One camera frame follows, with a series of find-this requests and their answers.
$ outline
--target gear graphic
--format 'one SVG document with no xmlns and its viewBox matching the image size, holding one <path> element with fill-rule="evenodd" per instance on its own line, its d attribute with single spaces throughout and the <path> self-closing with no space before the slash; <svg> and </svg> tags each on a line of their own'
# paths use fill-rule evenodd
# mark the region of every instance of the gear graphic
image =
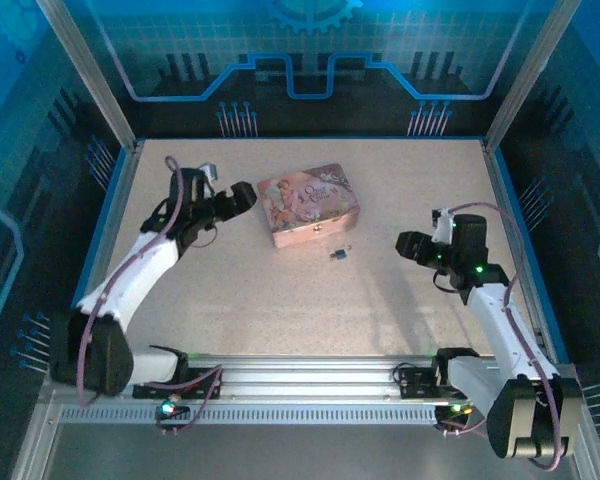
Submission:
<svg viewBox="0 0 600 480">
<path fill-rule="evenodd" d="M 311 35 L 316 30 L 327 33 L 329 27 L 340 28 L 343 19 L 353 17 L 352 10 L 362 7 L 362 0 L 263 0 L 269 18 L 281 28 L 291 27 Z"/>
<path fill-rule="evenodd" d="M 0 0 L 0 30 L 17 48 L 24 49 L 38 29 L 34 0 Z"/>
</svg>

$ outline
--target green led light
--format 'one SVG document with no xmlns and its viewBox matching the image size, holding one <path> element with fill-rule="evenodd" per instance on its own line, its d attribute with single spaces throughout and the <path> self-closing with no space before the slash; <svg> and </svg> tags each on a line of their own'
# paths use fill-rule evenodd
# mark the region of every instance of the green led light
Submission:
<svg viewBox="0 0 600 480">
<path fill-rule="evenodd" d="M 164 402 L 162 404 L 162 413 L 164 413 L 165 415 L 171 415 L 173 412 L 175 412 L 176 410 L 176 406 L 173 404 L 173 402 Z"/>
</svg>

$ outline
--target metal frame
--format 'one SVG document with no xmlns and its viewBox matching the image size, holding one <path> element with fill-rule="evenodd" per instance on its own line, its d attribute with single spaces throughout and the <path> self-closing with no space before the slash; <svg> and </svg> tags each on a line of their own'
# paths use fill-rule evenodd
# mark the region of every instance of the metal frame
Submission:
<svg viewBox="0 0 600 480">
<path fill-rule="evenodd" d="M 518 113 L 579 3 L 580 0 L 558 0 L 489 130 L 485 159 L 496 198 L 509 212 L 512 210 L 511 199 L 507 197 L 502 172 L 494 161 L 495 148 Z M 107 213 L 106 233 L 99 241 L 94 262 L 97 268 L 92 269 L 86 282 L 87 288 L 92 288 L 106 275 L 113 248 L 112 239 L 115 238 L 122 219 L 139 150 L 135 148 L 136 139 L 122 110 L 65 5 L 61 0 L 38 0 L 38 4 L 116 137 L 127 152 L 132 153 L 128 157 L 131 160 L 126 162 L 121 172 L 111 210 Z M 510 231 L 507 234 L 512 251 L 520 251 L 523 246 L 517 245 Z M 524 265 L 521 281 L 525 295 L 528 295 L 532 318 L 545 334 L 549 357 L 555 361 L 556 349 L 548 334 L 540 294 L 528 264 Z M 219 400 L 212 402 L 210 413 L 203 421 L 239 423 L 246 420 L 252 424 L 272 421 L 284 424 L 315 424 L 318 421 L 342 423 L 349 421 L 346 417 L 346 412 L 349 412 L 356 416 L 355 419 L 351 418 L 354 423 L 377 424 L 387 421 L 431 425 L 434 422 L 431 412 L 435 406 L 448 405 L 450 400 L 401 400 L 398 387 L 389 375 L 395 365 L 405 360 L 421 366 L 429 366 L 431 361 L 424 357 L 198 357 L 195 359 L 196 366 L 222 363 L 225 367 L 222 395 Z M 487 362 L 489 368 L 497 368 L 493 360 Z M 571 366 L 559 366 L 559 371 L 575 376 Z M 79 406 L 75 400 L 75 389 L 52 384 L 46 379 L 12 478 L 24 480 L 44 476 L 52 458 L 60 424 L 151 422 L 151 412 L 156 402 L 133 400 L 130 394 L 131 391 L 126 390 L 120 397 L 103 399 L 99 402 L 98 409 L 93 410 L 94 413 L 87 413 L 89 411 L 76 410 Z M 191 405 L 195 408 L 197 403 L 192 402 Z M 569 461 L 572 465 L 577 465 L 582 478 L 600 479 L 600 442 L 586 408 L 583 409 L 583 417 L 585 421 L 580 429 L 576 455 Z"/>
<path fill-rule="evenodd" d="M 118 142 L 127 152 L 133 151 L 136 137 L 131 126 L 66 5 L 62 0 L 37 2 Z"/>
<path fill-rule="evenodd" d="M 549 57 L 558 45 L 564 31 L 571 23 L 571 18 L 576 13 L 581 1 L 557 0 L 491 123 L 487 132 L 488 152 L 494 152 L 500 145 L 505 133 L 518 115 L 520 107 L 546 67 Z"/>
</svg>

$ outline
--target metal floor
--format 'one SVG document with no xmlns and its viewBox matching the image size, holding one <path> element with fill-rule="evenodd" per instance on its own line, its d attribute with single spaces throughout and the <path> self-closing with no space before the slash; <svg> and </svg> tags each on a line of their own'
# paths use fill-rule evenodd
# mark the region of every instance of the metal floor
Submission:
<svg viewBox="0 0 600 480">
<path fill-rule="evenodd" d="M 417 426 L 198 425 L 163 437 L 153 426 L 68 425 L 47 480 L 565 480 L 501 460 L 475 435 L 443 438 Z"/>
</svg>

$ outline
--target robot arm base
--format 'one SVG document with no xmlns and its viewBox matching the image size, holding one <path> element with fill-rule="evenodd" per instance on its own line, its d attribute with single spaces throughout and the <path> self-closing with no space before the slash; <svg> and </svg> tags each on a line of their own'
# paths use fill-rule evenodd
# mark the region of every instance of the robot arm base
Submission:
<svg viewBox="0 0 600 480">
<path fill-rule="evenodd" d="M 63 321 L 59 316 L 51 323 L 51 358 L 49 369 L 55 381 L 76 385 L 78 349 L 89 315 L 75 310 Z M 87 347 L 84 370 L 86 389 L 114 396 L 122 392 L 133 372 L 133 355 L 113 316 L 105 315 L 94 323 Z"/>
<path fill-rule="evenodd" d="M 574 378 L 549 380 L 560 412 L 562 456 L 573 454 L 582 415 L 582 394 Z M 500 458 L 539 458 L 553 455 L 551 414 L 539 397 L 542 386 L 520 376 L 510 379 L 487 415 L 491 448 Z"/>
</svg>

